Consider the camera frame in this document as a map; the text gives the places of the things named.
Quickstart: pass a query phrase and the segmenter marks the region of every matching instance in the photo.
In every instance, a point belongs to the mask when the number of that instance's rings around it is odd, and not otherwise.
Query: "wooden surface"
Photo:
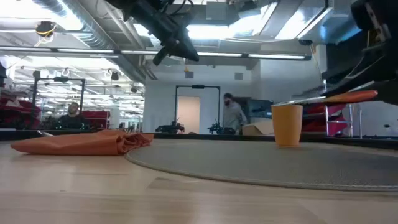
[[[32,156],[0,143],[1,224],[386,224],[398,223],[397,208],[398,194],[213,182],[121,156]]]

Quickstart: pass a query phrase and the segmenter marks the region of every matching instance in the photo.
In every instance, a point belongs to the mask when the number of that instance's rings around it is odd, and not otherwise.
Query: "cup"
[[[303,121],[303,106],[272,106],[272,125],[278,146],[297,147],[300,145]]]

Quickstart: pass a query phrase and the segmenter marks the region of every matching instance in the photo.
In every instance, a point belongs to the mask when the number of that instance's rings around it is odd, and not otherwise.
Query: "round gray mat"
[[[303,143],[156,139],[126,158],[152,169],[212,180],[327,190],[398,191],[398,157],[372,149]]]

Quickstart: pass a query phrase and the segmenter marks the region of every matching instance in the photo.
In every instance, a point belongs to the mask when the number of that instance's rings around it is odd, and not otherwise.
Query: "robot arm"
[[[199,55],[189,39],[186,28],[193,19],[192,14],[190,12],[166,13],[167,7],[174,0],[106,1],[122,10],[124,21],[133,17],[160,40],[163,48],[154,58],[155,65],[158,65],[168,55],[183,57],[196,62],[199,61]]]

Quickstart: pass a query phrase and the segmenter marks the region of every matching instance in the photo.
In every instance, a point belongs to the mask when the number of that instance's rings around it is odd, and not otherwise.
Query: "orange towel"
[[[11,144],[19,152],[47,155],[123,155],[132,149],[148,146],[153,134],[126,134],[104,130],[93,134],[67,134],[27,139]]]

